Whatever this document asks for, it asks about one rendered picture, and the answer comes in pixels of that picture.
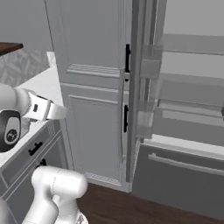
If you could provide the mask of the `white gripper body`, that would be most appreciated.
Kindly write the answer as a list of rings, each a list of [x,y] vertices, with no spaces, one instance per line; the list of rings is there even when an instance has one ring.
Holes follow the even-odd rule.
[[[67,108],[55,104],[54,102],[51,102],[46,118],[48,120],[60,120],[64,119],[66,115],[67,115]]]

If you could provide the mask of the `grey counter drawer front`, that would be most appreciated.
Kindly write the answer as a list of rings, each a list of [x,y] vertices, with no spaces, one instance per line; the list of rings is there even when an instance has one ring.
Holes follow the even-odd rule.
[[[26,167],[35,159],[35,157],[47,146],[47,144],[60,131],[60,122],[52,121],[36,130],[34,134],[25,135],[21,139],[22,145],[17,145],[17,150],[11,150],[10,156],[4,155],[5,161],[0,164],[0,174],[4,184],[9,187]],[[32,156],[28,150],[33,149],[35,143],[43,142],[43,145]]]

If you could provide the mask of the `grey panelled cupboard door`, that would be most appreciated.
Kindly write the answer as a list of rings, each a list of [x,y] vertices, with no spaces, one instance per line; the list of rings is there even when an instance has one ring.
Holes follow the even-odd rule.
[[[91,183],[127,192],[123,107],[129,92],[66,83],[60,87],[74,169]]]

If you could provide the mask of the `dark wooden shelf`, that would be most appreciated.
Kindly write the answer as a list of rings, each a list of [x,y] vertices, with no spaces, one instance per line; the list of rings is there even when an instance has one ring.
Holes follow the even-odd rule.
[[[22,43],[0,42],[0,56],[22,49],[23,47]]]

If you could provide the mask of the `grey tall cupboard door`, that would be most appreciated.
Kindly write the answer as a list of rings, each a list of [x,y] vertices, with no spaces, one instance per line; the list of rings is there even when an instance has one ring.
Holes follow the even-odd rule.
[[[59,81],[117,88],[130,43],[131,0],[45,0]]]

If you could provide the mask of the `grey open fridge door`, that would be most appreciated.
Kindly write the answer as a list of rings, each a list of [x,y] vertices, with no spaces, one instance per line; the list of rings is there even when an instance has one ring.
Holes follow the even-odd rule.
[[[145,45],[162,46],[167,0],[132,0],[129,73],[128,149],[126,180],[132,182],[140,138],[137,137],[137,107],[140,101],[156,99],[157,79],[140,77]]]

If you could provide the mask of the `grey base cupboard door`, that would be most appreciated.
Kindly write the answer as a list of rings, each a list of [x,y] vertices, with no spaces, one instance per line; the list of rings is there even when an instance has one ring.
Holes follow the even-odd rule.
[[[67,168],[67,158],[65,145],[62,136],[52,140],[35,158],[35,160],[25,169],[16,180],[11,189],[3,196],[12,213],[11,222],[21,224],[26,216],[34,197],[32,187],[32,173],[42,159],[46,165]]]

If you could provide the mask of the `clear fridge door bin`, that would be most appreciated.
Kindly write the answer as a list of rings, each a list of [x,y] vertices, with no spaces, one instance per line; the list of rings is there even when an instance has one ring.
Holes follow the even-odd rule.
[[[142,50],[140,77],[145,79],[157,79],[163,58],[161,45],[145,45]]]
[[[158,101],[156,99],[140,101],[138,103],[136,136],[141,139],[141,142],[143,142],[145,138],[151,139],[154,114],[157,105]]]

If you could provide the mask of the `glass fridge shelf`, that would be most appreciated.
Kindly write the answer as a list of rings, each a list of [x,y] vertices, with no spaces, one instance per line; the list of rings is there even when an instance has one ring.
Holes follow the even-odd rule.
[[[160,112],[163,118],[224,127],[222,108],[217,106],[158,100],[154,109]]]

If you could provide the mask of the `grey fridge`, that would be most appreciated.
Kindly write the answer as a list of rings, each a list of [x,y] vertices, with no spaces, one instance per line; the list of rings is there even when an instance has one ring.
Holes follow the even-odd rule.
[[[167,0],[156,100],[222,108],[224,0]],[[155,110],[151,139],[138,145],[224,160],[224,127],[163,118]]]

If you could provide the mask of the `grey fridge freezer drawer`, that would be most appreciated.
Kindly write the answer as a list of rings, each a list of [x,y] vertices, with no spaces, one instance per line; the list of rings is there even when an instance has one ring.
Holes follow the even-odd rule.
[[[132,193],[138,198],[224,221],[224,176],[149,160],[152,153],[223,171],[224,160],[143,144],[132,186]]]

